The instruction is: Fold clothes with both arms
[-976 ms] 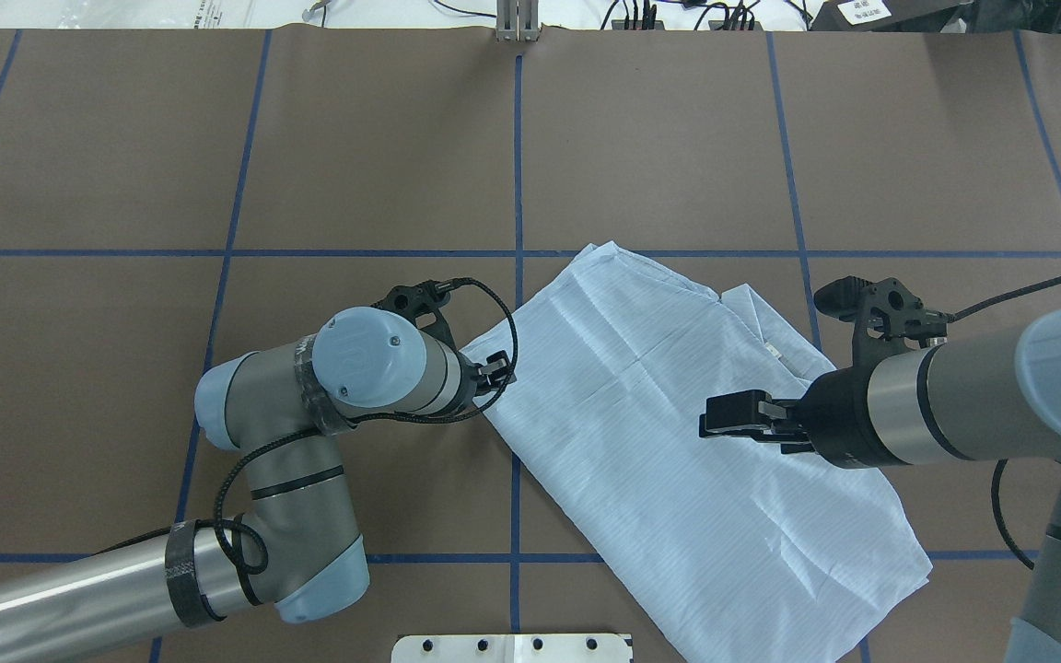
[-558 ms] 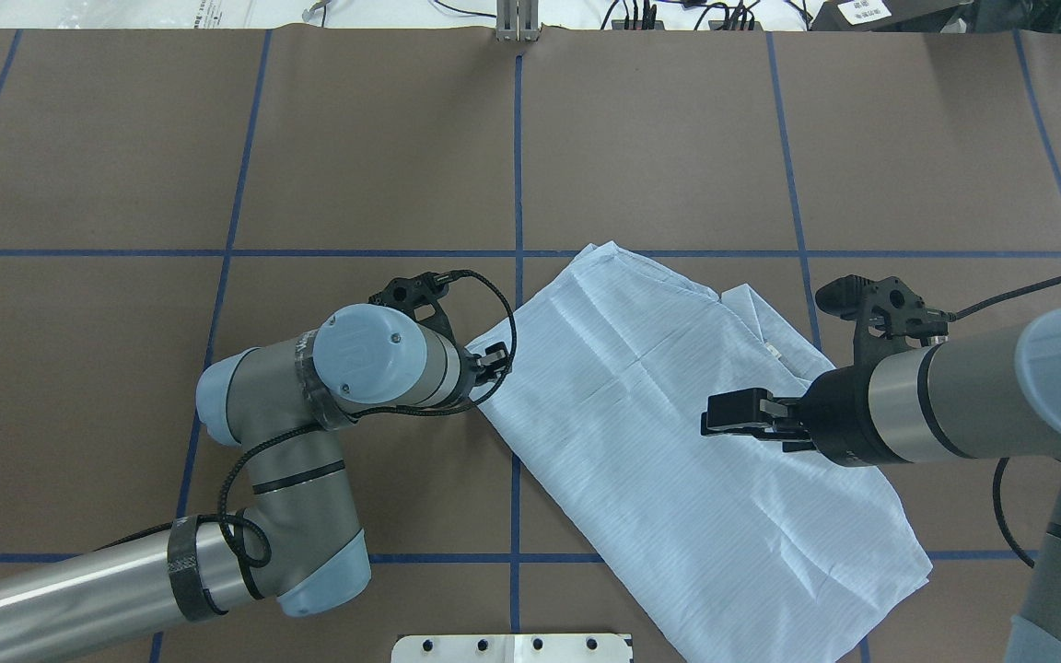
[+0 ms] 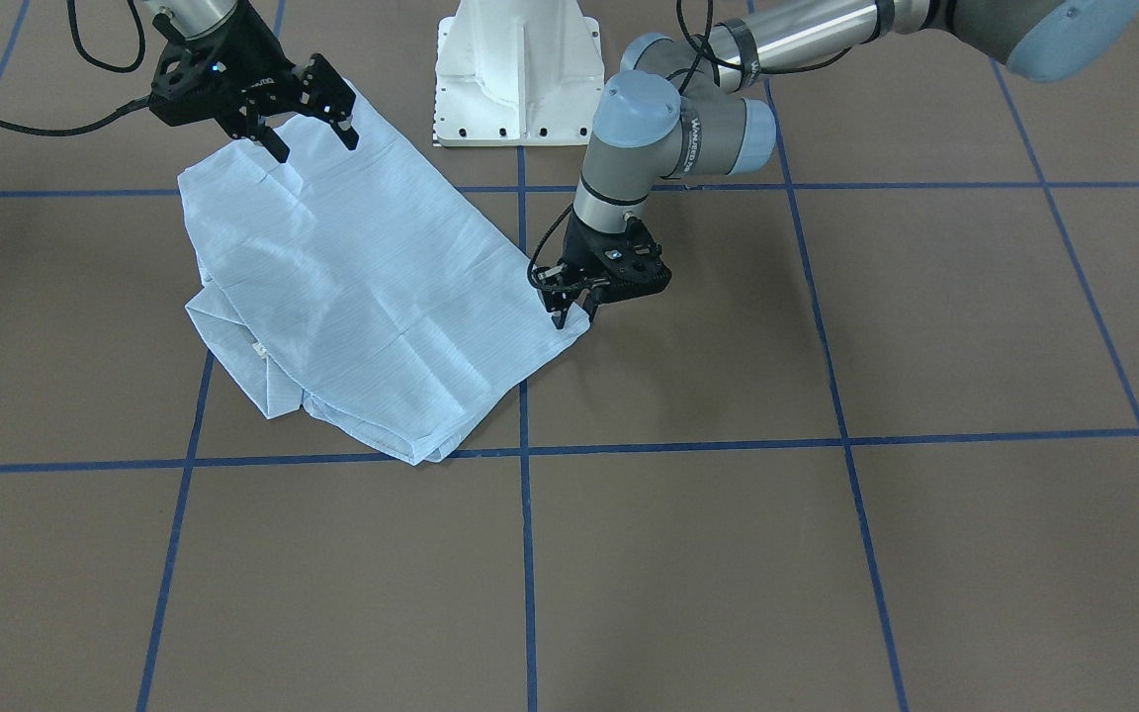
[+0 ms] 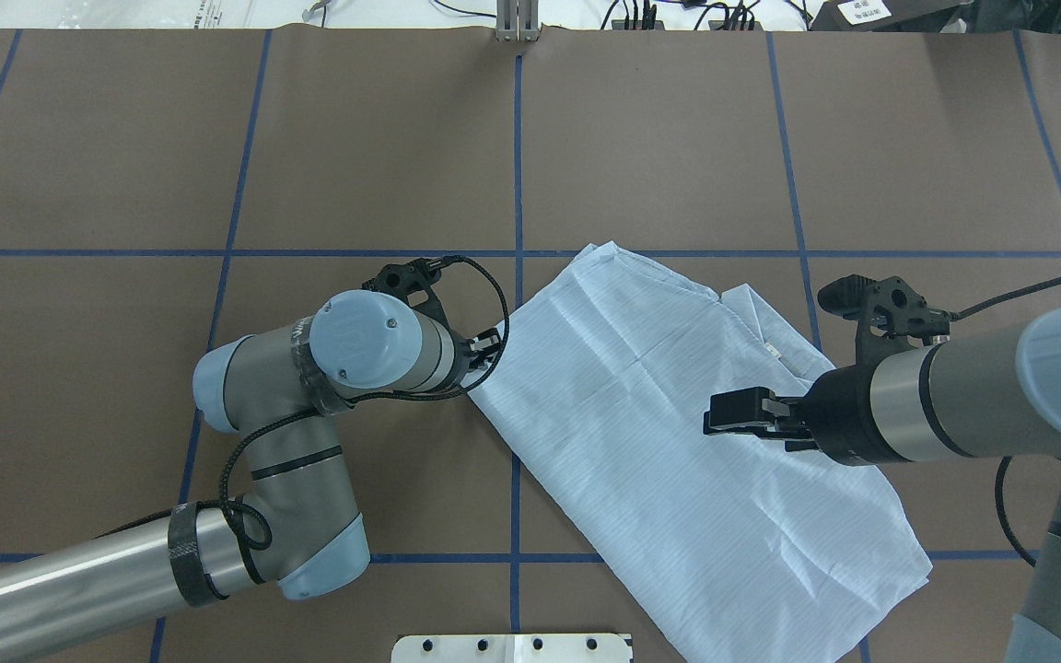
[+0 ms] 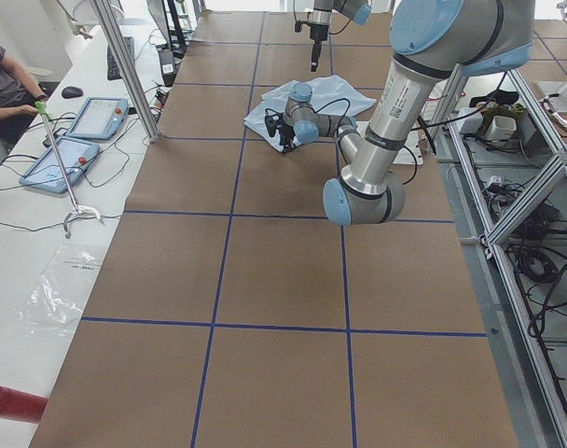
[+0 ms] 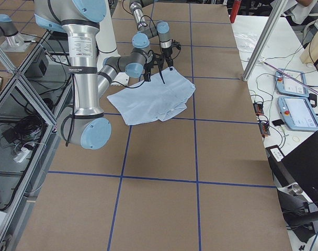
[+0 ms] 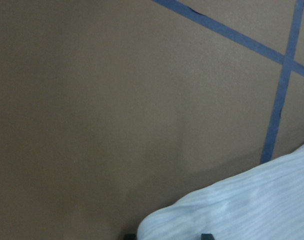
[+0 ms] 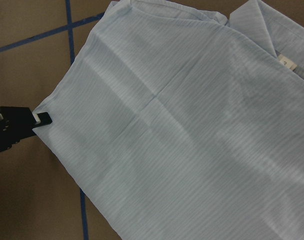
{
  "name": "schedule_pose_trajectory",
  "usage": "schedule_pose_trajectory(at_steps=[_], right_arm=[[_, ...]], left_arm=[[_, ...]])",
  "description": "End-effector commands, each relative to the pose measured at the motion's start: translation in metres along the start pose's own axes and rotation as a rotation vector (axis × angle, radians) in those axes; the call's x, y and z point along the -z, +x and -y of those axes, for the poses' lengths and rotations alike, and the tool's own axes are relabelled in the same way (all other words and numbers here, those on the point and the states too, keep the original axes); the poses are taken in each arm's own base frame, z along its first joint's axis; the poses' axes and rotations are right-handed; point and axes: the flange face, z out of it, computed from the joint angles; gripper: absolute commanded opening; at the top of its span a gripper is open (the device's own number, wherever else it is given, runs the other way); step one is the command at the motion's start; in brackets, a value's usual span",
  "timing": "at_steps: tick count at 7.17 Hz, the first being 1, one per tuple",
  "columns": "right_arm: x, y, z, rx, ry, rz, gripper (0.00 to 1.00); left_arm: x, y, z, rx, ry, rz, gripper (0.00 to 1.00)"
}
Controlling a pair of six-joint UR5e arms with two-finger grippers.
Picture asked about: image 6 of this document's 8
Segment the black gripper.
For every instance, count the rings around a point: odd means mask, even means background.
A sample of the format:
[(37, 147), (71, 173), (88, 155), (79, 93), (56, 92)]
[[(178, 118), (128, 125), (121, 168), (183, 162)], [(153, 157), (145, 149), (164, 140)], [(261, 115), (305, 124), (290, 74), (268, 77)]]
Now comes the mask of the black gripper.
[(164, 58), (169, 70), (172, 71), (174, 66), (174, 61), (172, 59), (172, 54), (173, 54), (172, 47), (168, 47), (168, 48), (161, 47), (161, 51), (162, 51), (162, 54), (164, 55)]
[(150, 52), (149, 58), (146, 59), (146, 62), (144, 64), (144, 73), (143, 78), (145, 82), (151, 81), (151, 70), (154, 68), (154, 66), (158, 66), (158, 60), (157, 54), (155, 52)]

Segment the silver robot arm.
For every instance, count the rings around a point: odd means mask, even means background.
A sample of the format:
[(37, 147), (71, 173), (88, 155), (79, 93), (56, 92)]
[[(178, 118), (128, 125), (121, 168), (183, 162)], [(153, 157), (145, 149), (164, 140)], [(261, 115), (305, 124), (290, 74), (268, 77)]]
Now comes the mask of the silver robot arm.
[(155, 23), (151, 17), (144, 14), (143, 8), (154, 4), (155, 1), (132, 0), (129, 1), (129, 10), (137, 25), (137, 30), (146, 34), (149, 39), (158, 37), (161, 52), (164, 56), (167, 66), (173, 69), (173, 39), (170, 33), (169, 24), (165, 21)]
[(110, 57), (98, 70), (96, 36), (106, 15), (105, 1), (35, 1), (37, 25), (68, 35), (73, 103), (57, 120), (59, 136), (90, 150), (103, 147), (111, 135), (100, 97), (120, 72), (137, 78), (152, 60), (149, 38), (138, 32), (129, 56)]

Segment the grey robot base mount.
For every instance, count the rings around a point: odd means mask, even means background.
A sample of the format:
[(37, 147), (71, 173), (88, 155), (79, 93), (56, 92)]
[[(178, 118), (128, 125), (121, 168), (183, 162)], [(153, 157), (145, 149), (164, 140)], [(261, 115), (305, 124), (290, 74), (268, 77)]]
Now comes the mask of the grey robot base mount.
[(21, 33), (6, 14), (0, 14), (1, 37), (5, 38), (1, 44), (1, 49), (5, 52), (25, 52), (32, 43), (35, 43), (34, 36)]

